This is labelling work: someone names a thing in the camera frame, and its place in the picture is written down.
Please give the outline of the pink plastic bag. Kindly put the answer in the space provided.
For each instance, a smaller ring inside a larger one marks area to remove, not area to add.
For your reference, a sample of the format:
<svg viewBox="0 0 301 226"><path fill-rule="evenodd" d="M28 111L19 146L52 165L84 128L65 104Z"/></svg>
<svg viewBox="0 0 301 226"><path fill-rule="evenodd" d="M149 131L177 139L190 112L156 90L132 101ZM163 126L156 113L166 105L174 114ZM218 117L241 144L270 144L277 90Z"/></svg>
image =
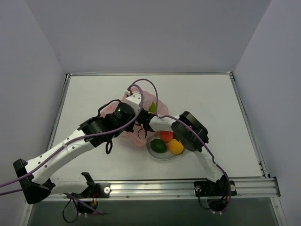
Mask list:
<svg viewBox="0 0 301 226"><path fill-rule="evenodd" d="M143 90L143 110L138 116L135 125L133 127L134 132L126 132L123 131L120 136L125 137L130 140L136 146L143 146L146 144L146 141L149 137L151 137L154 132L147 132L145 130L141 130L141 126L138 126L138 120L142 119L143 116L148 116L149 114L155 113L155 108L157 108L158 115L167 115L169 113L168 107L160 100L156 102L156 96Z"/></svg>

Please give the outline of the green fake lime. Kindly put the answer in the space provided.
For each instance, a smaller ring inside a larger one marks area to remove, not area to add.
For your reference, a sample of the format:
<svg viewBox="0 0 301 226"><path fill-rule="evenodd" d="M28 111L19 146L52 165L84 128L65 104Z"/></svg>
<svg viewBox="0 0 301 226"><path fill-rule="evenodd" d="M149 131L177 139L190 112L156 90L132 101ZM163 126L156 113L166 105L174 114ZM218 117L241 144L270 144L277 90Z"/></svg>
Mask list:
<svg viewBox="0 0 301 226"><path fill-rule="evenodd" d="M165 142L157 138L150 141L150 147L156 153L165 153L167 151Z"/></svg>

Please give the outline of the orange fake peach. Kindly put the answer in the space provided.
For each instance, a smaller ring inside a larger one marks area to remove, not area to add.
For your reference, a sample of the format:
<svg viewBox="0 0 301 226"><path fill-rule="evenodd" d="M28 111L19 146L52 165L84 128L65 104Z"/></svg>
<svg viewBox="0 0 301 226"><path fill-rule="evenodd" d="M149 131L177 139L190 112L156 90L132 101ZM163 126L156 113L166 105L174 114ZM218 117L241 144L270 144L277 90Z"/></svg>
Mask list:
<svg viewBox="0 0 301 226"><path fill-rule="evenodd" d="M176 139L170 140L166 146L168 151L174 155L179 155L184 150L183 145Z"/></svg>

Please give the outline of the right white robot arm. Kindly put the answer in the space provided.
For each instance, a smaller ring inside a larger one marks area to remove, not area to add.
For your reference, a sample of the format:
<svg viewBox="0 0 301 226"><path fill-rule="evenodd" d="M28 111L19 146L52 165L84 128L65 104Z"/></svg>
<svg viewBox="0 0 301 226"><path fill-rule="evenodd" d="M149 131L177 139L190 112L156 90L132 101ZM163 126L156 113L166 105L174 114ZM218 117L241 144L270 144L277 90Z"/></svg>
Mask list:
<svg viewBox="0 0 301 226"><path fill-rule="evenodd" d="M230 186L227 173L215 161L215 156L207 146L208 130L190 112L185 111L177 116L161 116L143 110L139 113L136 122L146 132L173 132L184 148L196 155L208 181L215 184L224 182Z"/></svg>

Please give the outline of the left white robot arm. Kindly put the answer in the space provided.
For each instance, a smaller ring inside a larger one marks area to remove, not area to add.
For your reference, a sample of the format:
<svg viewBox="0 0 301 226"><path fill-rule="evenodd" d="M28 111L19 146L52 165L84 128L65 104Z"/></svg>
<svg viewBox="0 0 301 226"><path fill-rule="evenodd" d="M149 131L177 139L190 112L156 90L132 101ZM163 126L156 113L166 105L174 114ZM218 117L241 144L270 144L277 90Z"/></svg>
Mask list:
<svg viewBox="0 0 301 226"><path fill-rule="evenodd" d="M13 163L21 189L28 204L36 204L53 194L72 193L90 197L97 189L89 173L74 177L60 176L57 171L78 156L105 143L111 149L112 140L123 131L133 131L141 108L137 104L120 102L116 109L102 117L100 114L80 124L71 135L42 155Z"/></svg>

